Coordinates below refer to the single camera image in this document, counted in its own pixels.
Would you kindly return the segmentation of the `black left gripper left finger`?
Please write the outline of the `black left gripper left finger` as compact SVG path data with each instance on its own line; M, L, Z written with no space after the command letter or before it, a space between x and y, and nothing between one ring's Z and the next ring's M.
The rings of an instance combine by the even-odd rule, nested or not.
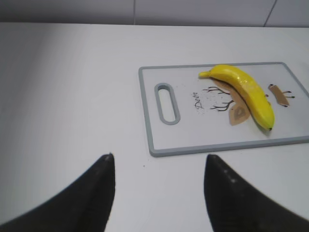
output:
M1 225L2 232L103 232L115 196L113 154L101 156L59 194Z

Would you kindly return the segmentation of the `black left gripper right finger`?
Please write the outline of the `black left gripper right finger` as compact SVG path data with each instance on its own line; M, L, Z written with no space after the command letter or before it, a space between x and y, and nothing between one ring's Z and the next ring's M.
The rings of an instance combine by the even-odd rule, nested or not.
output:
M215 232L309 230L308 220L264 195L214 154L206 158L204 197Z

